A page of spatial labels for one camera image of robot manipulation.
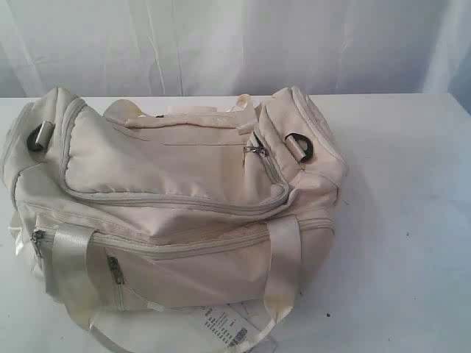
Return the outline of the white paper hang tag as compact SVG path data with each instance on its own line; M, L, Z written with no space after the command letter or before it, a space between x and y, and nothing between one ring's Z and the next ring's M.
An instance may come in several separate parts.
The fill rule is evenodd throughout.
M230 305L205 306L199 313L205 330L225 346L235 346L259 333L258 329Z

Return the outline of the beige duffel bag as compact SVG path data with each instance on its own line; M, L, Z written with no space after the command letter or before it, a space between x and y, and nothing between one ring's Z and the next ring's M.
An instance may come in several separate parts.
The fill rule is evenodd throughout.
M245 146L264 146L267 155ZM347 166L309 96L283 88L226 111L98 113L63 88L27 104L1 180L17 251L71 320L112 352L249 352L328 255ZM259 333L210 336L205 306Z

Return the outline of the white backdrop curtain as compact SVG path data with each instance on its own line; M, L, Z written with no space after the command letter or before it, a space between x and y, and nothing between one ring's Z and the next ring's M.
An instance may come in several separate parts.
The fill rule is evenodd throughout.
M468 1L3 1L1 94L470 94Z

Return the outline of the metal zipper pull with ring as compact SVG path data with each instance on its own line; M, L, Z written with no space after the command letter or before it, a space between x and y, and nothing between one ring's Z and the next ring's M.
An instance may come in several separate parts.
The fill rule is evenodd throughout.
M265 157L267 155L267 151L264 146L245 146L243 148L244 159L247 158L248 154L257 154Z

